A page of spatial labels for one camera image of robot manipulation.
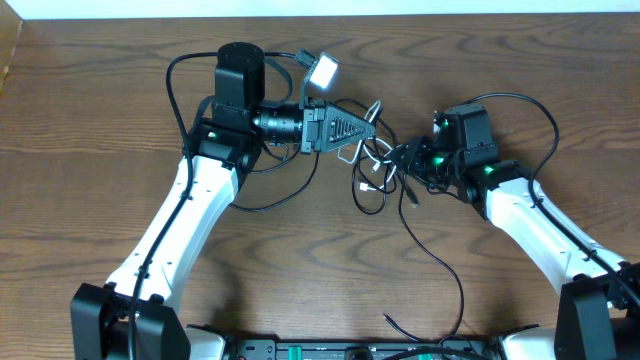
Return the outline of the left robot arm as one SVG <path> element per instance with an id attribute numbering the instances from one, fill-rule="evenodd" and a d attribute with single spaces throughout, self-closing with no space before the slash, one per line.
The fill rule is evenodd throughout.
<path id="1" fill-rule="evenodd" d="M 244 42 L 214 52 L 215 91 L 181 125 L 182 159 L 171 190 L 143 237 L 102 286 L 83 284 L 70 304 L 79 359 L 224 359 L 226 339 L 178 318 L 192 268 L 267 144 L 328 153 L 371 139 L 364 116 L 324 99 L 265 97 L 265 71 L 279 54 Z"/>

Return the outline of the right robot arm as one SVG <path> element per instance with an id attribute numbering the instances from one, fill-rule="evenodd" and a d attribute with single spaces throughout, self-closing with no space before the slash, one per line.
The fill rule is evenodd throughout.
<path id="1" fill-rule="evenodd" d="M 518 161 L 500 158 L 482 105 L 435 113 L 433 137 L 399 146 L 391 159 L 428 189 L 455 187 L 458 199 L 508 234 L 558 294 L 554 329 L 502 335 L 490 354 L 503 359 L 638 358 L 638 265 L 582 231 Z"/>

